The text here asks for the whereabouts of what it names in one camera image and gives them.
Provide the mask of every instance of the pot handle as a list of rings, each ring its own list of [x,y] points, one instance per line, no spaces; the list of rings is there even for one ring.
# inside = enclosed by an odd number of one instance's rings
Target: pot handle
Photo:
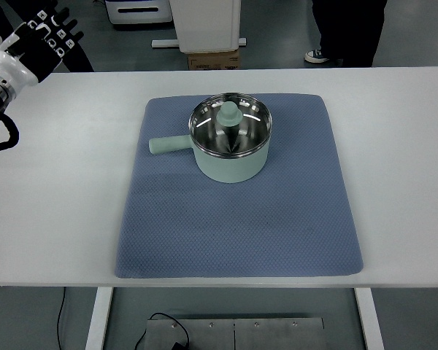
[[[149,150],[154,155],[165,152],[178,151],[179,149],[185,149],[190,147],[190,135],[160,137],[149,140]]]

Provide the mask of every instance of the black cable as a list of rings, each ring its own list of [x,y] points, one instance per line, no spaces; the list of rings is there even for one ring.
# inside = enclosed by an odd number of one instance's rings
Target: black cable
[[[185,332],[185,334],[186,334],[186,336],[187,336],[187,343],[186,343],[186,345],[185,345],[185,348],[188,349],[188,348],[190,347],[190,337],[188,336],[188,332],[187,332],[187,330],[185,329],[185,327],[183,327],[183,325],[182,325],[180,322],[178,322],[174,317],[169,316],[168,314],[164,314],[164,313],[162,313],[162,312],[155,312],[154,314],[151,315],[151,317],[148,319],[148,321],[151,320],[151,319],[153,319],[153,317],[156,316],[156,315],[162,315],[162,316],[165,316],[165,317],[171,319],[172,321],[175,321],[176,323],[178,323],[179,326],[181,326],[181,328],[183,329],[183,331]],[[141,338],[138,340],[137,344],[134,346],[134,350],[137,350],[137,349],[138,349],[138,345],[139,345],[139,343],[141,343],[141,341],[143,340],[143,338],[145,337],[145,335],[146,335],[146,330],[145,330],[145,332],[143,333],[143,335],[141,336]]]
[[[65,294],[66,294],[66,287],[64,287],[64,296],[61,299],[60,311],[58,312],[58,318],[57,318],[57,341],[58,341],[58,348],[60,350],[61,350],[61,344],[60,344],[60,316],[61,316],[61,311],[64,308]]]

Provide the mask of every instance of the white machine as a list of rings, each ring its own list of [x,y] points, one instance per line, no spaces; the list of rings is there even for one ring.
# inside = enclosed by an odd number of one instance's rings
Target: white machine
[[[169,0],[105,1],[112,24],[165,23],[172,21]]]

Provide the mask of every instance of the metal plate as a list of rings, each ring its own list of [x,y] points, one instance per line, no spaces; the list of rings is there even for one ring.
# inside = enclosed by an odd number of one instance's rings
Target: metal plate
[[[190,350],[234,350],[233,319],[179,319],[190,336]],[[172,320],[147,321],[145,349],[172,350],[175,342],[186,344],[181,326]]]
[[[190,350],[325,350],[323,320],[179,319],[190,336]],[[145,349],[172,350],[186,344],[181,326],[171,320],[147,321]]]
[[[236,319],[236,350],[324,350],[323,320]]]

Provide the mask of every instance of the electric pot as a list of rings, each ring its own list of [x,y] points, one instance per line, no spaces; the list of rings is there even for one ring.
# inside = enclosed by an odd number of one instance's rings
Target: electric pot
[[[222,93],[193,110],[188,135],[151,139],[149,149],[156,155],[191,147],[206,176],[219,182],[241,182],[264,167],[271,126],[271,113],[257,98]]]

